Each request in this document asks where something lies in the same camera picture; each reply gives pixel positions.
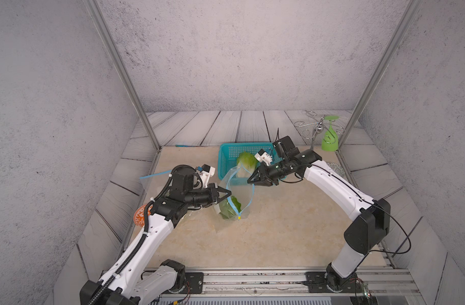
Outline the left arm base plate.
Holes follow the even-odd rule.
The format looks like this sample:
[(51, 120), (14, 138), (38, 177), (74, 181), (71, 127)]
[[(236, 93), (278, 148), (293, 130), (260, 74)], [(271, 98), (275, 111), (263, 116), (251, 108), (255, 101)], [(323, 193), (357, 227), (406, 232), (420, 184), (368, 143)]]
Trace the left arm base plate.
[(202, 272), (186, 272), (184, 283), (180, 288), (173, 288), (171, 290), (164, 291), (162, 295), (171, 294), (202, 294), (204, 285), (204, 273)]

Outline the chinese cabbage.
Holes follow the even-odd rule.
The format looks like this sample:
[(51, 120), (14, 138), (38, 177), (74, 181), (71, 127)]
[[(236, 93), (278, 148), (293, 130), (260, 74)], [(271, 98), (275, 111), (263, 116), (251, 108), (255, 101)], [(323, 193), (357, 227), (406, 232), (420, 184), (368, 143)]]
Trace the chinese cabbage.
[(249, 178), (257, 168), (259, 162), (255, 156), (249, 152), (241, 152), (236, 159), (237, 177)]
[(235, 196), (229, 197), (228, 207), (218, 207), (218, 214), (225, 220), (239, 219), (242, 212), (242, 204)]

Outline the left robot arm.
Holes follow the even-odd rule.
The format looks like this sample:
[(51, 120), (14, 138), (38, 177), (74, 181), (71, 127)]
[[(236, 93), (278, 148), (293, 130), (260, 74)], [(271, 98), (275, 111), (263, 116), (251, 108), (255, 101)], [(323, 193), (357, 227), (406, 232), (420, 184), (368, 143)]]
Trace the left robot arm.
[(150, 304), (164, 292), (186, 293), (186, 268), (167, 259), (150, 276), (143, 272), (156, 250), (190, 211), (216, 205), (231, 191), (210, 183), (215, 168), (177, 165), (162, 190), (145, 205), (143, 228), (117, 262), (97, 282), (87, 281), (81, 304)]

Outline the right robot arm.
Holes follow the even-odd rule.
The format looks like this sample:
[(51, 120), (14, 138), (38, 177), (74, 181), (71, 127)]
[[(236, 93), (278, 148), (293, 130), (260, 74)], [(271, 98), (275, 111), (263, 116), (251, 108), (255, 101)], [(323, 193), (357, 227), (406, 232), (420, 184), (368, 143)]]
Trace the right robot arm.
[(313, 149), (300, 151), (288, 136), (274, 142), (273, 148), (281, 157), (280, 161), (274, 162), (272, 155), (261, 149), (255, 154), (259, 166), (248, 178), (249, 184), (270, 187), (295, 174), (326, 193), (352, 222), (344, 232), (344, 246), (325, 273), (327, 289), (340, 293), (349, 282), (356, 280), (358, 267), (388, 235), (390, 223), (394, 221), (391, 205), (356, 189)]

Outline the clear zipper bag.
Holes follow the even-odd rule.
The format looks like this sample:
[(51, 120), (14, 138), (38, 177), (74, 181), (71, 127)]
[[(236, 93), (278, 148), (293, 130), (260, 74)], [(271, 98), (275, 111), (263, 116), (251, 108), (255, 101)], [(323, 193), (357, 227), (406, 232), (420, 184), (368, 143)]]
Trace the clear zipper bag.
[(139, 180), (145, 191), (151, 192), (154, 194), (162, 190), (170, 174), (171, 174), (171, 171), (167, 170), (164, 172), (158, 172), (158, 173), (154, 173), (151, 175), (140, 177)]
[(231, 195), (213, 207), (216, 232), (225, 231), (247, 220), (255, 194), (255, 185), (248, 183), (252, 173), (253, 170), (248, 170), (244, 165), (237, 165), (221, 180), (219, 186)]

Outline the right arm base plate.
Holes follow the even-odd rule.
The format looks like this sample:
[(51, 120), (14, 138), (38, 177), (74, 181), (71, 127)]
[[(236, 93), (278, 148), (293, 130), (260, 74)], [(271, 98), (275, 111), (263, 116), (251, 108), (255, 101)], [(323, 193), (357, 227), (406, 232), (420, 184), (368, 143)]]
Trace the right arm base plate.
[(301, 284), (306, 286), (309, 293), (362, 293), (363, 285), (356, 273), (348, 278), (338, 278), (335, 273), (307, 272), (306, 279)]

